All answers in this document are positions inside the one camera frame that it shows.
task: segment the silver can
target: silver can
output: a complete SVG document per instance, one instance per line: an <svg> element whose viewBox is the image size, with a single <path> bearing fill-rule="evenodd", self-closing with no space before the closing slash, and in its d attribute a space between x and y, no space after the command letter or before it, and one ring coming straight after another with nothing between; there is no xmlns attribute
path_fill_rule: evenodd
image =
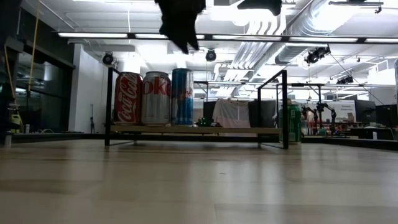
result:
<svg viewBox="0 0 398 224"><path fill-rule="evenodd" d="M146 126L170 123L170 78L164 72L148 72L142 86L141 120Z"/></svg>

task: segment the wooden shelf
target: wooden shelf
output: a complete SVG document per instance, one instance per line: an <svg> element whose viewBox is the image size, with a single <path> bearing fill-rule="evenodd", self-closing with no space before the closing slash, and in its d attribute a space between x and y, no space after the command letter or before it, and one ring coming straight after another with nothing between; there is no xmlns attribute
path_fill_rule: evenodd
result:
<svg viewBox="0 0 398 224"><path fill-rule="evenodd" d="M112 125L111 131L131 131L140 133L242 133L242 134L279 134L281 128L213 128L213 127L148 127Z"/></svg>

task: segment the window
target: window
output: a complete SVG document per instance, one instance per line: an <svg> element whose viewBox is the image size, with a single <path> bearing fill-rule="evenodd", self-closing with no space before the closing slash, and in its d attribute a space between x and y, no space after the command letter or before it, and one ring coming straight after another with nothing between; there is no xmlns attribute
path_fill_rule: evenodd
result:
<svg viewBox="0 0 398 224"><path fill-rule="evenodd" d="M67 131L72 75L40 58L35 59L28 100L31 60L31 55L19 54L16 99L22 122L30 125L31 132Z"/></svg>

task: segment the yellow cable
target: yellow cable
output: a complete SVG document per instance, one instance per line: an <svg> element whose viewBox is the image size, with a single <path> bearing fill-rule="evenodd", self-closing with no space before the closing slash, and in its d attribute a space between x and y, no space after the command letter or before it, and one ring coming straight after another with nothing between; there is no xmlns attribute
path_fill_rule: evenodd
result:
<svg viewBox="0 0 398 224"><path fill-rule="evenodd" d="M30 84L32 83L35 50L36 50L36 40L37 40L37 28L39 26L39 13L40 13L40 0L37 0L36 27L35 27L35 35L34 35L34 39L33 39L33 52L32 52L32 61L30 63L29 83L28 83L28 87L27 87L28 93L30 93Z"/></svg>
<svg viewBox="0 0 398 224"><path fill-rule="evenodd" d="M8 62L8 53L7 53L7 47L6 46L4 46L4 54L5 54L5 58L6 58L6 66L7 66L8 78L9 78L9 81L10 81L10 86L11 86L11 91L12 91L12 97L14 98L14 104L17 105L17 98L15 97L14 85L12 84L10 64ZM21 125L24 125L24 123L22 122L22 118L19 115L18 106L17 106L17 114L18 114L19 119L21 120Z"/></svg>

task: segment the monitor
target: monitor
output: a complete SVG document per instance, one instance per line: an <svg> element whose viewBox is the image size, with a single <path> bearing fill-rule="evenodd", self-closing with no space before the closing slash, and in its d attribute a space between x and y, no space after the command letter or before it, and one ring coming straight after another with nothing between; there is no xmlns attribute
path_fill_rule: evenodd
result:
<svg viewBox="0 0 398 224"><path fill-rule="evenodd" d="M381 105L376 106L377 123L385 125L389 128L398 126L397 105Z"/></svg>
<svg viewBox="0 0 398 224"><path fill-rule="evenodd" d="M355 100L356 122L376 122L376 104L368 100Z"/></svg>

